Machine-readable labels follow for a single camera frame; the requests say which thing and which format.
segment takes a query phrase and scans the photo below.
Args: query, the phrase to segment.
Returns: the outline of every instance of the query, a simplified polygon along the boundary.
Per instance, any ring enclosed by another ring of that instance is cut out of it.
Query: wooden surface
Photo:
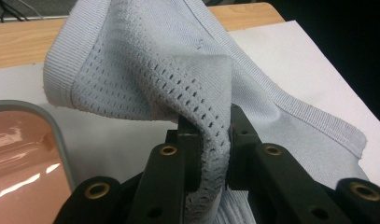
[[[267,3],[210,7],[227,31],[284,22]],[[0,68],[43,62],[64,20],[0,24]]]

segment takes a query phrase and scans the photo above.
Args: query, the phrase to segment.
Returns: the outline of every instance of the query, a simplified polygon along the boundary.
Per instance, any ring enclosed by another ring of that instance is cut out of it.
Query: light blue knit fabric
[[[221,194],[231,103],[317,181],[366,178],[364,135],[280,90],[201,0],[79,0],[48,53],[44,84],[53,105],[117,119],[180,114],[195,124],[204,153],[201,187],[186,199],[189,223],[254,223],[245,192]]]

